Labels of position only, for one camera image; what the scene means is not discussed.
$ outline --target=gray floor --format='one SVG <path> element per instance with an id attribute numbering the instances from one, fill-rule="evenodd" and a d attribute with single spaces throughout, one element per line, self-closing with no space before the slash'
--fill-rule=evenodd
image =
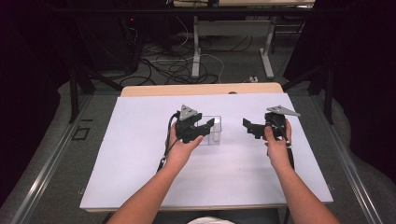
<path id="1" fill-rule="evenodd" d="M 211 38 L 210 48 L 230 49 L 243 39 L 243 36 Z M 297 39 L 297 35 L 280 35 L 277 37 L 276 52 L 270 55 L 274 73 L 276 74 L 276 79 L 273 81 L 281 84 L 286 82 L 282 74 Z M 243 49 L 244 46 L 246 47 L 248 41 L 249 38 L 238 48 Z M 202 43 L 208 45 L 209 42 L 203 41 Z M 268 82 L 270 80 L 265 77 L 259 57 L 258 48 L 261 47 L 262 40 L 254 38 L 251 46 L 244 51 L 202 52 L 202 54 L 211 55 L 203 57 L 202 63 L 211 74 L 218 75 L 221 72 L 220 80 L 222 83 L 244 82 L 251 76 L 256 76 L 260 82 Z M 156 56 L 148 58 L 152 61 L 156 60 Z M 160 59 L 171 58 L 169 56 L 160 57 Z M 148 68 L 140 64 L 134 76 L 147 76 L 148 73 Z M 157 84 L 163 84 L 166 81 L 166 77 L 158 74 L 154 74 L 152 78 Z M 124 84 L 133 85 L 140 81 L 141 79 L 130 79 L 125 81 Z M 17 217 L 21 216 L 21 211 L 23 211 L 21 208 L 26 204 L 30 204 L 32 208 L 30 209 L 31 213 L 27 214 L 26 219 L 24 219 L 28 223 L 101 223 L 103 221 L 106 214 L 89 214 L 78 208 L 82 197 L 81 193 L 78 192 L 85 188 L 88 183 L 97 150 L 105 134 L 106 125 L 119 94 L 100 82 L 95 82 L 95 86 L 97 87 L 97 93 L 94 96 L 81 96 L 82 104 L 86 104 L 83 107 L 85 110 L 81 111 L 81 116 L 72 126 L 67 123 L 70 118 L 68 84 L 59 89 L 62 100 L 55 119 L 51 123 L 35 156 L 32 158 L 28 169 L 1 208 L 1 223 L 11 223 L 12 220 L 20 220 L 16 218 L 16 215 Z M 304 131 L 325 179 L 333 188 L 334 203 L 329 204 L 329 208 L 343 223 L 373 223 L 372 219 L 367 218 L 367 214 L 362 209 L 362 205 L 364 207 L 364 203 L 367 201 L 362 202 L 360 197 L 357 197 L 359 193 L 353 188 L 353 180 L 346 175 L 346 168 L 342 166 L 339 153 L 337 153 L 337 145 L 330 137 L 331 133 L 327 128 L 327 124 L 316 106 L 320 102 L 322 95 L 318 97 L 308 96 L 306 83 L 289 90 L 288 94 L 296 110 L 304 114 L 303 119 L 301 119 Z M 342 107 L 336 102 L 333 105 L 333 119 L 335 122 L 333 128 L 341 138 L 344 146 L 348 146 L 349 125 L 343 114 Z M 87 139 L 85 141 L 73 140 L 72 133 L 76 133 L 77 129 L 82 128 L 90 129 Z M 70 133 L 69 139 L 64 139 L 65 133 Z M 56 148 L 59 147 L 64 150 L 59 155 L 59 160 L 52 164 L 53 173 L 46 174 L 50 182 L 48 185 L 43 186 L 44 190 L 34 189 L 33 186 L 37 177 L 43 175 L 43 173 L 40 173 L 42 168 L 49 164 L 49 158 Z M 362 180 L 369 196 L 371 196 L 369 199 L 372 200 L 382 222 L 395 223 L 396 216 L 393 214 L 393 210 L 395 207 L 394 202 L 396 202 L 396 187 L 394 184 L 370 165 L 355 158 L 352 154 L 350 156 L 354 161 L 352 167 L 356 166 L 359 178 Z M 34 192 L 39 193 L 37 200 L 31 203 L 26 200 L 26 197 L 34 195 Z"/>

